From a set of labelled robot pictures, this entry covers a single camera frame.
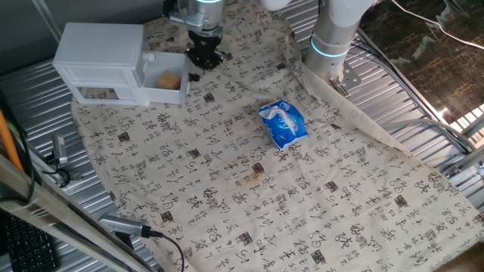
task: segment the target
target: beige tablecloth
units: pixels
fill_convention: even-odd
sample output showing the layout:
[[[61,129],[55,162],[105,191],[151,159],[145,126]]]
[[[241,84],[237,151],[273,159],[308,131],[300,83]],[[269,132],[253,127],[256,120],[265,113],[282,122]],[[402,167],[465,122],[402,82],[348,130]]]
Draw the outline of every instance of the beige tablecloth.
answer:
[[[224,24],[243,12],[244,3],[229,6]],[[145,31],[153,50],[183,52],[189,42],[165,19]],[[73,100],[121,212],[178,241],[186,271],[425,271],[472,246],[484,233],[478,211],[308,71],[291,33],[280,12],[251,7],[185,108]],[[309,132],[282,151],[257,115],[279,99]],[[165,270],[180,270],[172,244],[145,242]]]

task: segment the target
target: yellow sponge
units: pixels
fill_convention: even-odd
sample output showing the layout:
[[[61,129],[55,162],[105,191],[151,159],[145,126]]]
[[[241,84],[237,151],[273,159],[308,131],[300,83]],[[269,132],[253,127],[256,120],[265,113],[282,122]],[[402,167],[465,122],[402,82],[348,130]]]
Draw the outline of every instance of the yellow sponge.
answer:
[[[165,70],[157,79],[157,88],[165,88],[169,90],[179,90],[182,79],[176,74]]]

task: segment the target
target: black keyboard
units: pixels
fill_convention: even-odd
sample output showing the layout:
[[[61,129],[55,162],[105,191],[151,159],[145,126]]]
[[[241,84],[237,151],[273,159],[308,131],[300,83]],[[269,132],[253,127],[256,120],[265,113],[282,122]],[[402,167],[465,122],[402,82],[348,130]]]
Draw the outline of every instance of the black keyboard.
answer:
[[[2,216],[8,254],[14,272],[51,272],[59,267],[52,238],[12,215]]]

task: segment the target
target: blue plastic bag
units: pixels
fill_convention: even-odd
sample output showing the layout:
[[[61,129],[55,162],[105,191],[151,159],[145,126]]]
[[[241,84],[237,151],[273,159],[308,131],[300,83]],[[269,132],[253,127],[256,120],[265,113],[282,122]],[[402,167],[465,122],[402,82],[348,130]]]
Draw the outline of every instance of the blue plastic bag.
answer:
[[[303,115],[285,100],[263,106],[259,110],[259,116],[279,150],[308,134]]]

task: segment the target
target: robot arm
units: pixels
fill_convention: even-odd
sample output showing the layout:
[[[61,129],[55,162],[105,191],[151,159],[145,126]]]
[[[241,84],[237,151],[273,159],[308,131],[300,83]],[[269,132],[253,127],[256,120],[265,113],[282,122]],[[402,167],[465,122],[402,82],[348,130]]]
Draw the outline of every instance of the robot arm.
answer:
[[[194,46],[187,50],[192,62],[206,70],[218,66],[223,58],[216,49],[222,40],[219,21],[227,0],[166,0],[164,14],[174,24],[186,25]],[[305,57],[306,66],[326,82],[341,79],[343,61],[355,37],[363,13],[376,0],[324,0]],[[280,10],[290,0],[260,0],[270,11]]]

